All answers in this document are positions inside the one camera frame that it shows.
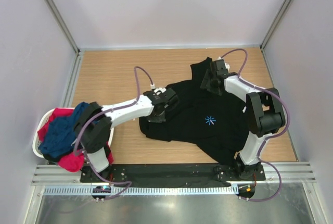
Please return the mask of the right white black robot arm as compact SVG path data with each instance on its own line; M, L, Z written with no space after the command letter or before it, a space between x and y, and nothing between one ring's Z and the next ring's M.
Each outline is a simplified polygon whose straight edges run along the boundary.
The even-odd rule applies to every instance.
M278 90L261 88L237 73L229 72L222 59L209 64L200 87L216 95L233 94L246 103L249 134L244 148L235 159L234 176L238 180L251 180L253 174L260 170L261 153L268 140L286 124Z

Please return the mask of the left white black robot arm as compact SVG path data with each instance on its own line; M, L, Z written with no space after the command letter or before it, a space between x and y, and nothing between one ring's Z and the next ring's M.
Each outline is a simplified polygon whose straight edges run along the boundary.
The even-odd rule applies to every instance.
M110 177L105 147L111 131L120 124L140 117L146 117L153 123L162 123L166 110L172 109L178 102L173 89L157 88L123 103L104 106L90 103L73 126L76 135L74 151L78 153L80 145L93 170L92 176L99 182L105 182Z

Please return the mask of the black t shirt blue logo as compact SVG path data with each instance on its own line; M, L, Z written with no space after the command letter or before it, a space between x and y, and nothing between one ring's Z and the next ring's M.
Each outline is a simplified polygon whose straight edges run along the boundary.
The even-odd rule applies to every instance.
M147 138L196 144L219 164L232 166L249 134L245 103L233 94L219 96L200 88L211 63L208 57L192 64L190 80L167 85L179 103L165 111L165 122L153 123L141 117L139 127Z

